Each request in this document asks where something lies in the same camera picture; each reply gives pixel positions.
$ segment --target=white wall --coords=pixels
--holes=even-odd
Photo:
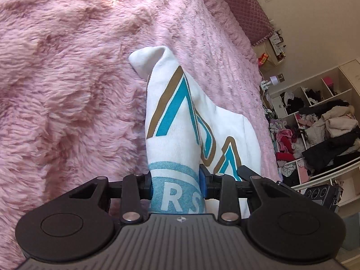
[[[258,0],[283,31],[286,59],[265,77],[283,73],[273,93],[360,57],[360,0]]]

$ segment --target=power outlet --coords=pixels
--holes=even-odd
[[[284,75],[282,73],[280,73],[279,75],[277,75],[279,82],[284,82],[285,78]]]

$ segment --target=red package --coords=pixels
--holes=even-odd
[[[269,58],[269,56],[268,56],[267,54],[265,54],[265,53],[263,53],[263,54],[261,55],[261,57],[258,58],[259,68],[260,68],[262,65],[265,64],[265,62],[268,60],[268,58]]]

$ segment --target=pink fluffy blanket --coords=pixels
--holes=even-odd
[[[145,87],[128,56],[166,45],[244,114],[277,179],[250,42],[224,0],[0,0],[0,268],[27,211],[99,175],[146,172]]]

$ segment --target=silver button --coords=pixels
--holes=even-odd
[[[122,218],[124,218],[126,221],[135,221],[140,218],[140,214],[136,212],[126,212],[123,214]]]
[[[225,221],[236,221],[239,219],[239,215],[234,212],[225,212],[221,215],[221,219]]]

